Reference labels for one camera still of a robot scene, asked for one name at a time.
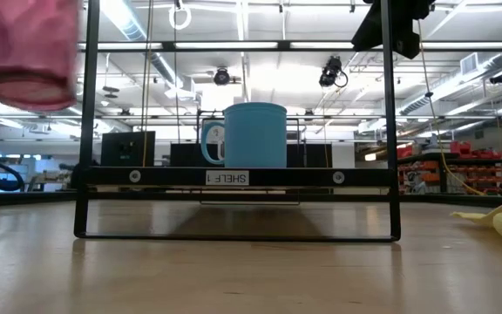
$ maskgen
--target ceiling pipe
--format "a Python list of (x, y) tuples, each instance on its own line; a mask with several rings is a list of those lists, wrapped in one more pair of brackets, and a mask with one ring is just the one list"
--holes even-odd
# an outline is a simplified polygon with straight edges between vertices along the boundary
[[(226, 2), (223, 0), (185, 0), (185, 6), (191, 9), (201, 9), (201, 10), (217, 10), (222, 12), (234, 12), (233, 8), (227, 7), (228, 5), (234, 3)], [(166, 9), (171, 7), (172, 0), (164, 0), (164, 1), (156, 1), (154, 8), (155, 9)], [(334, 9), (345, 9), (348, 13), (353, 14), (355, 10), (352, 10), (352, 6), (356, 10), (367, 10), (371, 5), (366, 3), (287, 3), (284, 5), (285, 9), (292, 10), (292, 8), (297, 9), (314, 9), (321, 8), (325, 10), (334, 10)], [(451, 12), (455, 9), (457, 4), (437, 4), (435, 5), (435, 10)], [(261, 11), (272, 12), (273, 10), (279, 10), (278, 3), (250, 3), (249, 7), (252, 9), (252, 13), (257, 13)], [(137, 9), (148, 9), (149, 5), (138, 5)], [(465, 11), (467, 12), (481, 12), (481, 11), (494, 11), (492, 9), (496, 9), (497, 12), (502, 11), (502, 3), (497, 1), (496, 3), (468, 3), (465, 6)]]
[[(480, 57), (487, 55), (489, 54), (479, 54)], [(476, 76), (472, 73), (463, 75), (461, 70), (456, 70), (437, 82), (430, 84), (430, 90), (433, 92), (431, 100), (436, 102), (467, 87), (466, 83), (472, 82), (474, 79), (485, 78), (497, 73), (502, 69), (502, 53), (492, 54), (490, 57), (485, 58), (483, 62), (479, 60), (479, 63), (481, 64), (481, 70), (479, 70)], [(410, 114), (423, 106), (429, 105), (430, 101), (425, 97), (425, 94), (426, 90), (423, 90), (407, 98), (401, 107), (397, 109), (398, 113), (403, 115)]]
[[(106, 0), (102, 2), (101, 7), (102, 12), (116, 25), (125, 38), (130, 41), (147, 40), (146, 31), (141, 26), (129, 0)], [(151, 64), (162, 78), (169, 83), (170, 87), (183, 87), (183, 80), (176, 76), (172, 67), (159, 53), (146, 52), (143, 55), (150, 58)]]
[[(496, 93), (496, 94), (493, 94), (492, 96), (487, 96), (487, 97), (484, 97), (482, 99), (479, 99), (479, 100), (476, 100), (476, 101), (473, 101), (471, 102), (470, 104), (467, 104), (467, 105), (463, 105), (461, 107), (464, 107), (466, 108), (466, 111), (467, 110), (472, 110), (478, 106), (482, 106), (482, 105), (485, 105), (485, 104), (489, 104), (491, 103), (492, 101), (494, 101), (495, 99), (497, 98), (501, 98), (502, 97), (502, 91)], [(495, 113), (492, 113), (492, 114), (486, 114), (485, 116), (482, 116), (481, 119), (487, 119), (489, 118), (490, 116), (493, 116), (493, 117), (496, 117), (498, 118), (499, 116), (496, 115)], [(424, 131), (428, 126), (430, 126), (431, 124), (433, 123), (432, 119), (430, 119), (430, 121), (428, 122), (424, 122), (423, 124), (420, 124), (420, 125), (417, 125), (415, 128), (411, 129), (411, 130), (408, 130), (408, 131), (404, 131), (402, 133), (400, 133), (400, 135), (398, 135), (398, 137), (404, 137), (404, 136), (408, 136), (408, 135), (412, 135), (412, 134), (417, 134), (417, 133), (420, 133), (422, 131)]]

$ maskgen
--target metal rod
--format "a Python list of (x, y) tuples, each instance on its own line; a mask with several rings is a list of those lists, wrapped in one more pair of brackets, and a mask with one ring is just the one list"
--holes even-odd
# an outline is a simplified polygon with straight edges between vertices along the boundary
[[(92, 164), (92, 136), (94, 129), (94, 102), (96, 101), (96, 70), (98, 65), (98, 32), (100, 24), (100, 0), (90, 0), (86, 25), (85, 85), (83, 93), (83, 116), (79, 152), (81, 173)], [(75, 236), (86, 234), (88, 218), (88, 186), (81, 175), (75, 207)]]
[[(95, 114), (95, 119), (120, 119), (120, 120), (137, 120), (140, 119), (141, 115), (130, 115), (130, 116), (119, 116), (112, 114)], [(223, 118), (222, 115), (214, 115), (215, 118)], [(447, 120), (447, 119), (467, 119), (467, 120), (484, 120), (484, 119), (496, 119), (501, 118), (502, 115), (438, 115), (438, 119)], [(51, 119), (51, 120), (59, 120), (59, 119), (82, 119), (82, 116), (39, 116), (39, 115), (23, 115), (23, 114), (0, 114), (0, 118), (4, 119)], [(180, 115), (181, 120), (185, 119), (197, 119), (197, 115)], [(313, 116), (305, 116), (305, 115), (289, 115), (288, 119), (381, 119), (385, 118), (383, 114), (369, 114), (369, 115), (353, 115), (353, 114), (343, 114), (343, 115), (313, 115)], [(149, 115), (149, 120), (154, 119), (177, 119), (176, 115)], [(398, 115), (396, 119), (433, 119), (431, 115)]]
[(381, 0), (383, 27), (384, 105), (387, 119), (387, 158), (390, 172), (390, 235), (398, 240), (401, 236), (400, 201), (398, 199), (397, 123), (394, 103), (394, 75), (392, 58), (392, 16), (390, 0)]
[[(477, 40), (431, 40), (425, 42), (426, 52), (502, 52), (502, 41)], [(87, 43), (78, 43), (78, 50), (84, 52)], [(241, 41), (164, 41), (152, 42), (152, 51), (156, 52), (207, 52), (207, 51), (354, 51), (353, 44), (344, 40), (241, 40)], [(99, 52), (147, 52), (145, 43), (137, 42), (102, 42), (98, 43)], [(372, 48), (367, 51), (383, 51)]]

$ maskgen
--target red storage bin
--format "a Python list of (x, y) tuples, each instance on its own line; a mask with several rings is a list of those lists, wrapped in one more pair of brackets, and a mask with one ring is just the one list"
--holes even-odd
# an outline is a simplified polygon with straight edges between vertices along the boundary
[(413, 146), (409, 145), (407, 147), (400, 147), (397, 148), (397, 155), (398, 158), (406, 158), (412, 156), (413, 153)]
[(459, 154), (460, 158), (471, 158), (471, 144), (470, 142), (453, 141), (451, 143), (451, 153)]
[(0, 0), (0, 101), (25, 110), (74, 105), (76, 0)]

